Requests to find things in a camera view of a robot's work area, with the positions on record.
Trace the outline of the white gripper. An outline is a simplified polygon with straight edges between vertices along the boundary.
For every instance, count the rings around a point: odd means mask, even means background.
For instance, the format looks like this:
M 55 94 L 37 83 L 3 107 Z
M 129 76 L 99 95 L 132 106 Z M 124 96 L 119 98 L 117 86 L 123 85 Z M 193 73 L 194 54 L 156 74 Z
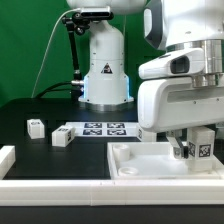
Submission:
M 224 62 L 221 48 L 185 48 L 139 67 L 138 122 L 166 132 L 176 159 L 188 158 L 181 137 L 188 127 L 224 121 Z

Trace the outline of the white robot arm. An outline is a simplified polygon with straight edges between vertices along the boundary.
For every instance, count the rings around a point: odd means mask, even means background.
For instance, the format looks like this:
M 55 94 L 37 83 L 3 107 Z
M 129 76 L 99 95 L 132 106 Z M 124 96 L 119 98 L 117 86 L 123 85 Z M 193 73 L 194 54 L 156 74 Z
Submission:
M 185 128 L 224 121 L 224 0 L 66 0 L 90 33 L 82 104 L 137 103 L 140 127 L 185 158 Z

